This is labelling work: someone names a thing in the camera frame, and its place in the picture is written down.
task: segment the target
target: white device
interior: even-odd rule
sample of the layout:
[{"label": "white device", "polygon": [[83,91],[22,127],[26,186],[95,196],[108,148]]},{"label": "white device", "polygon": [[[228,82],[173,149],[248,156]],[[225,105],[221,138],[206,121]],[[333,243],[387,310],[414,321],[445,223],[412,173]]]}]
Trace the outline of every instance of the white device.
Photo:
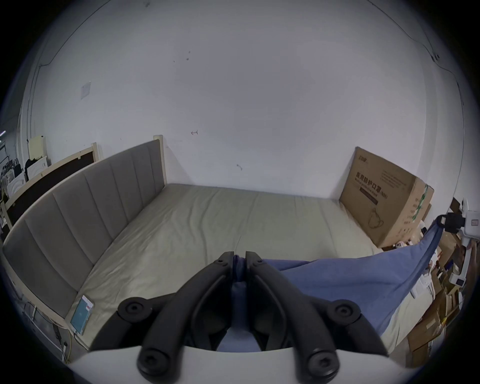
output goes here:
[{"label": "white device", "polygon": [[[465,226],[460,229],[462,237],[462,245],[467,248],[470,244],[471,239],[480,240],[480,212],[479,211],[469,211],[468,210],[468,201],[463,199],[462,201],[462,213],[465,217]],[[462,270],[459,275],[452,273],[448,281],[452,284],[463,287],[467,278],[468,265],[470,264],[472,249],[467,249],[465,251],[465,259],[463,261]]]}]

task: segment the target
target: wooden frame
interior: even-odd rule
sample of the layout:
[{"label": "wooden frame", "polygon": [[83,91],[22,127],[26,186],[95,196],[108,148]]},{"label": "wooden frame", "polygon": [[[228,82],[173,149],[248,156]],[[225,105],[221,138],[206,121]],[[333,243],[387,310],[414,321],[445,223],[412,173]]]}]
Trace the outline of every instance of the wooden frame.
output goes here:
[{"label": "wooden frame", "polygon": [[167,173],[165,171],[165,156],[163,150],[163,135],[154,135],[153,139],[160,142],[160,161],[162,162],[163,184],[167,185]]},{"label": "wooden frame", "polygon": [[40,179],[42,179],[43,177],[45,177],[49,173],[55,171],[56,169],[58,169],[61,166],[69,163],[70,161],[75,160],[75,159],[80,159],[82,156],[87,155],[89,153],[92,153],[94,162],[97,162],[99,160],[97,144],[92,143],[92,146],[90,146],[88,148],[85,148],[85,149],[82,149],[81,151],[76,152],[73,155],[70,155],[70,156],[68,156],[68,157],[66,157],[66,158],[64,158],[60,161],[57,161],[56,163],[52,164],[51,166],[47,167],[45,170],[40,172],[38,175],[35,175],[32,179],[30,179],[24,185],[22,185],[21,188],[17,192],[15,192],[13,194],[13,196],[11,196],[8,199],[6,204],[4,204],[4,203],[0,204],[0,209],[1,209],[1,212],[2,212],[3,216],[7,220],[8,228],[12,229],[12,227],[13,227],[12,221],[10,220],[10,218],[8,216],[8,209],[11,206],[15,205],[15,201],[17,201],[18,198],[25,193],[25,191],[27,191],[30,187],[32,187],[32,185],[37,183]]}]

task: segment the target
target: white wall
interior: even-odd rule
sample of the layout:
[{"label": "white wall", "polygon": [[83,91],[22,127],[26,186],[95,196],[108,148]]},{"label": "white wall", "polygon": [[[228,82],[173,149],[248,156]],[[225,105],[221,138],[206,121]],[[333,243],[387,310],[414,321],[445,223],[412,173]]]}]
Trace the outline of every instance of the white wall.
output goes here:
[{"label": "white wall", "polygon": [[[98,3],[65,13],[38,62]],[[427,44],[406,7],[376,3]],[[438,214],[460,169],[455,82],[364,0],[112,0],[40,69],[31,99],[22,129],[46,136],[53,162],[93,141],[110,156],[163,134],[171,183],[338,198],[358,145],[423,177]]]}]

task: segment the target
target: power cord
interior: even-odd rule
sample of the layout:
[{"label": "power cord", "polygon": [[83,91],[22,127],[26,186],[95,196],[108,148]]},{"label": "power cord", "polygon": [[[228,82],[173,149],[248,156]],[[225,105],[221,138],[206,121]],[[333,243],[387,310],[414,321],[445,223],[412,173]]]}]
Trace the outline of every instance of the power cord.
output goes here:
[{"label": "power cord", "polygon": [[103,8],[105,5],[107,5],[109,2],[111,2],[111,0],[107,0],[105,3],[103,3],[102,5],[100,5],[97,9],[95,9],[85,20],[83,20],[80,25],[78,27],[76,27],[74,29],[74,31],[67,37],[67,39],[63,42],[63,44],[61,45],[61,47],[57,50],[57,52],[55,52],[55,55],[53,55],[52,59],[47,63],[47,64],[39,64],[37,65],[37,68],[35,69],[36,71],[36,77],[35,77],[35,72],[34,72],[34,77],[35,77],[35,83],[33,82],[32,80],[32,84],[33,84],[33,89],[32,89],[32,85],[30,85],[30,92],[29,92],[29,99],[30,99],[30,94],[32,93],[32,90],[33,90],[33,94],[32,94],[32,105],[30,107],[27,107],[27,116],[28,116],[28,109],[30,109],[30,122],[29,122],[29,128],[30,128],[30,138],[32,138],[32,110],[33,110],[33,96],[35,95],[35,87],[36,87],[36,81],[38,79],[38,74],[40,73],[40,68],[42,67],[46,67],[47,65],[50,65],[53,61],[53,59],[56,58],[56,56],[58,55],[58,53],[60,52],[60,50],[63,48],[63,46],[67,43],[67,41],[70,39],[70,37],[73,36],[73,34],[78,30],[78,28],[80,28],[88,19],[90,19],[90,17],[92,17],[97,11],[99,11],[101,8]]},{"label": "power cord", "polygon": [[[54,322],[52,319],[50,318],[46,318],[44,315],[42,315],[42,312],[40,312],[38,309],[36,309],[35,305],[33,305],[31,302],[27,301],[25,302],[25,307],[27,304],[30,304],[32,306],[32,308],[34,309],[34,312],[33,312],[33,316],[32,316],[32,322],[35,321],[35,314],[39,314],[41,317],[43,317],[43,319],[47,322],[47,323],[50,323],[52,324],[52,327],[53,327],[53,331],[55,332],[55,337],[56,339],[60,342],[60,351],[63,355],[63,358],[65,359],[65,362],[68,363],[70,361],[70,354],[72,353],[72,333],[70,332],[69,329],[65,328],[65,327],[62,327],[61,325],[57,324],[56,322]],[[67,346],[67,343],[64,342],[63,345],[62,345],[62,342],[61,342],[61,335],[60,335],[60,331],[59,331],[59,328],[61,329],[66,329],[68,331],[68,335],[70,337],[70,349],[69,349],[69,352],[68,352],[68,356],[65,357],[65,353],[63,352],[63,346]]]},{"label": "power cord", "polygon": [[[447,71],[449,73],[451,73],[455,79],[455,82],[456,82],[456,86],[458,88],[458,94],[460,95],[460,103],[461,103],[461,108],[462,108],[462,131],[463,131],[463,139],[462,139],[462,157],[460,159],[460,170],[462,169],[462,164],[463,164],[463,153],[465,151],[465,118],[464,118],[464,111],[463,111],[463,106],[465,105],[464,102],[463,102],[463,97],[462,97],[462,92],[460,91],[460,84],[458,83],[458,80],[456,79],[456,76],[455,74],[447,69],[447,68],[444,68],[442,67],[439,63],[437,63],[436,60],[439,60],[440,56],[437,55],[435,52],[434,52],[434,49],[433,49],[433,45],[432,43],[430,42],[430,39],[428,38],[428,35],[426,34],[425,30],[423,29],[423,27],[421,26],[421,23],[419,23],[420,25],[420,28],[422,29],[423,33],[425,34],[425,37],[427,38],[428,40],[428,43],[430,44],[430,47],[432,48],[432,53],[430,53],[430,51],[428,50],[428,48],[423,44],[421,43],[420,41],[414,39],[412,36],[410,36],[406,31],[405,29],[403,29],[399,23],[397,23],[389,14],[387,14],[382,8],[380,8],[378,5],[374,4],[371,0],[366,0],[368,1],[371,5],[373,5],[376,9],[378,9],[381,13],[383,13],[386,17],[388,17],[393,23],[395,23],[395,25],[400,28],[400,30],[412,41],[415,41],[416,43],[420,44],[422,47],[425,48],[425,50],[428,52],[428,54],[430,55],[430,58],[432,59],[432,61],[436,64],[436,66],[440,69],[443,69],[444,71]],[[458,171],[458,177],[456,179],[456,183],[455,183],[455,189],[454,189],[454,192],[453,194],[455,195],[455,192],[456,192],[456,188],[458,186],[458,181],[460,180],[460,170]]]}]

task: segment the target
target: screw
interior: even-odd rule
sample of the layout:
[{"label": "screw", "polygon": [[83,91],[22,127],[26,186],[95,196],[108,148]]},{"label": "screw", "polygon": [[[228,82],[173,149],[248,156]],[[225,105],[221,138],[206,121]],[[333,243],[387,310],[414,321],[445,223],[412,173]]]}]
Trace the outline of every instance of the screw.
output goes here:
[{"label": "screw", "polygon": [[138,313],[138,312],[141,312],[143,308],[144,306],[142,304],[133,302],[127,305],[127,308],[125,308],[125,311],[127,313]]},{"label": "screw", "polygon": [[338,307],[336,307],[335,312],[342,317],[348,317],[348,316],[352,315],[353,310],[349,306],[344,304],[344,305],[339,305]]},{"label": "screw", "polygon": [[140,353],[138,368],[148,375],[162,375],[168,370],[168,357],[157,349],[146,349]]},{"label": "screw", "polygon": [[338,371],[339,367],[340,364],[333,352],[317,352],[308,359],[308,371],[312,376],[332,376]]}]

